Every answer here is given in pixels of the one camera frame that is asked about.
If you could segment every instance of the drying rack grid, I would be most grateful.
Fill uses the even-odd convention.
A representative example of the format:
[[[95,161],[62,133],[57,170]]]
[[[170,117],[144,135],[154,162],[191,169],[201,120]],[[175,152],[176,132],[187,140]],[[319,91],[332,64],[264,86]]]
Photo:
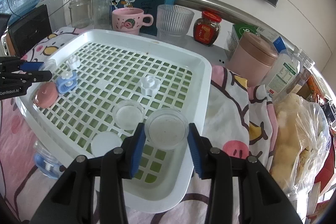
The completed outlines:
[[[145,109],[145,120],[157,109],[169,107],[181,110],[185,103],[192,72],[187,67],[166,62],[121,48],[88,43],[75,52],[81,60],[77,70],[78,86],[60,95],[48,109],[39,109],[70,142],[91,152],[91,141],[103,131],[116,133],[122,140],[134,131],[124,131],[113,121],[112,109],[122,100],[135,100]],[[53,79],[68,70],[62,63]],[[141,94],[140,78],[154,75],[161,80],[155,97]],[[164,176],[172,151],[163,151],[146,142],[139,171],[135,178],[147,184]]]

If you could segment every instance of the white dish rack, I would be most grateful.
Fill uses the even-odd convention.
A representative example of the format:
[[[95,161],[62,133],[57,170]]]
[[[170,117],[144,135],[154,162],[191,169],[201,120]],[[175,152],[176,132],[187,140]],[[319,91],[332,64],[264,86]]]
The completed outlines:
[[[81,60],[75,89],[48,109],[33,104],[40,84],[16,98],[36,136],[65,166],[77,155],[92,157],[90,144],[99,132],[111,131],[122,139],[133,134],[113,122],[112,109],[122,100],[141,103],[145,118],[157,109],[175,108],[202,132],[211,79],[204,57],[150,38],[90,30],[50,57],[58,67],[53,81],[68,69],[65,61],[73,54]],[[139,81],[146,75],[161,81],[154,97],[141,94]],[[163,151],[146,142],[135,178],[123,180],[126,206],[147,213],[171,209],[186,193],[192,171],[187,143]]]

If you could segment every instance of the clear plastic lid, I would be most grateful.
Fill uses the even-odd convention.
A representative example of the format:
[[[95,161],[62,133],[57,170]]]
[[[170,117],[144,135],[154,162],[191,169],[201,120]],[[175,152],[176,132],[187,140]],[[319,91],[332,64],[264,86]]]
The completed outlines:
[[[188,121],[181,112],[172,108],[162,108],[148,117],[145,134],[155,147],[171,150],[186,140],[188,128]]]
[[[112,117],[121,129],[134,130],[144,119],[144,109],[137,101],[124,100],[113,108]]]

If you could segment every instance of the mug handle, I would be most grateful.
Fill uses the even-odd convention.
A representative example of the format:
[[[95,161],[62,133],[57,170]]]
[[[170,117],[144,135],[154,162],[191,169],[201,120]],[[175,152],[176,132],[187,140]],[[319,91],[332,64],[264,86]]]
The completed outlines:
[[[154,23],[154,17],[153,17],[152,15],[150,15],[150,14],[145,14],[145,15],[143,15],[142,20],[143,20],[144,18],[146,18],[146,17],[149,17],[149,18],[151,19],[151,21],[150,21],[149,23],[142,22],[142,25],[143,25],[143,26],[146,26],[146,27],[152,26],[153,23]]]

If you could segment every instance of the clear glass cup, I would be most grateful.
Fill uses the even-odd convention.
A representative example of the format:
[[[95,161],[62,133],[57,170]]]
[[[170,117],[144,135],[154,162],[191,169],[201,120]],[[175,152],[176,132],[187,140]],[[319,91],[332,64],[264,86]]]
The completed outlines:
[[[92,0],[93,28],[112,30],[110,0]]]
[[[157,7],[157,38],[176,46],[189,31],[194,12],[178,5],[159,5]]]
[[[178,110],[161,108],[149,115],[144,131],[147,140],[154,147],[172,150],[186,141],[189,123]]]
[[[90,0],[72,0],[69,4],[71,26],[74,28],[85,28],[91,21]]]

